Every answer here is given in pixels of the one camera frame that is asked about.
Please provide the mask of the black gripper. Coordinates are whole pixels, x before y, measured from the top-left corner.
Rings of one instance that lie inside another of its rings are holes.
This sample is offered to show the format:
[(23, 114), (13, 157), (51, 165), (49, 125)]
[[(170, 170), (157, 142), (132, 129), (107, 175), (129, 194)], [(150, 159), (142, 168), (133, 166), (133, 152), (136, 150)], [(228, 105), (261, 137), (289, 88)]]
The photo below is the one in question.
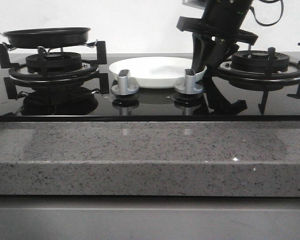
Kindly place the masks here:
[[(191, 68), (202, 71), (206, 65), (206, 77), (211, 77), (223, 61), (238, 51), (237, 42), (254, 45), (258, 39), (256, 34), (240, 29), (252, 6), (251, 0), (184, 0), (182, 3), (203, 10), (201, 18), (179, 17), (176, 27), (193, 33)], [(222, 38), (214, 41), (213, 49), (210, 35)]]

